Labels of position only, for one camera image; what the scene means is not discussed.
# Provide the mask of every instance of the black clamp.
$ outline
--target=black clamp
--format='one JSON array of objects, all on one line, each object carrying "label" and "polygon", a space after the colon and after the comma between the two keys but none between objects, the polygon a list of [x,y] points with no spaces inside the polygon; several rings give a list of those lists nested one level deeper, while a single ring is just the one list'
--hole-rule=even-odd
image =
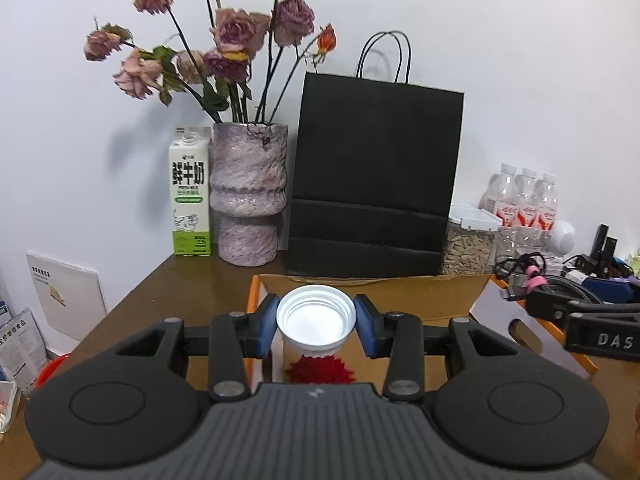
[{"label": "black clamp", "polygon": [[553,322],[570,352],[640,361],[640,304],[584,303],[533,289],[524,296],[530,316]]}]

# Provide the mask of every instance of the white cup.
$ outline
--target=white cup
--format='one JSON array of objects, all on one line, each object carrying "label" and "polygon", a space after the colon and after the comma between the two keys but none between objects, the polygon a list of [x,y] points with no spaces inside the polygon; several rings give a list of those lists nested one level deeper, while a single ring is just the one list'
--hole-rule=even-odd
[{"label": "white cup", "polygon": [[284,339],[303,355],[324,357],[337,352],[356,323],[353,301],[327,285],[299,286],[287,294],[276,313]]}]

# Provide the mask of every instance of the milk carton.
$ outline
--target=milk carton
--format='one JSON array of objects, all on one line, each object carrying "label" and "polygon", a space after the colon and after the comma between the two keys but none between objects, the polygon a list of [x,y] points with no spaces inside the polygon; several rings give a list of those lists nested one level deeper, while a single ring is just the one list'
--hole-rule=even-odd
[{"label": "milk carton", "polygon": [[169,147],[175,254],[211,254],[209,139],[211,128],[178,127]]}]

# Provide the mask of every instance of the red object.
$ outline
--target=red object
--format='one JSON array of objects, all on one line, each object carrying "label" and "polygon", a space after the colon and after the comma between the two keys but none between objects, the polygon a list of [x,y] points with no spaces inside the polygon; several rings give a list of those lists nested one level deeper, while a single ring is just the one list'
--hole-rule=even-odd
[{"label": "red object", "polygon": [[69,355],[70,354],[64,354],[60,357],[56,357],[55,359],[53,359],[53,361],[47,364],[47,366],[42,369],[42,371],[38,375],[38,378],[36,379],[36,388],[41,387],[45,383],[45,381],[51,377],[51,374],[56,371],[56,368],[58,368],[62,364],[62,361],[69,357]]},{"label": "red object", "polygon": [[353,383],[353,372],[344,367],[341,359],[302,356],[287,370],[292,383],[343,384]]}]

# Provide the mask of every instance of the ceramic vase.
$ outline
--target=ceramic vase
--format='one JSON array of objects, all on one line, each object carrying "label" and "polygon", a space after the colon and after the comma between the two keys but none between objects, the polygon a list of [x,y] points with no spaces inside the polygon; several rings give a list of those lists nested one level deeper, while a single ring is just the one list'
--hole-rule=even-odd
[{"label": "ceramic vase", "polygon": [[214,124],[210,205],[222,214],[220,258],[243,267],[276,257],[287,204],[287,133],[283,124]]}]

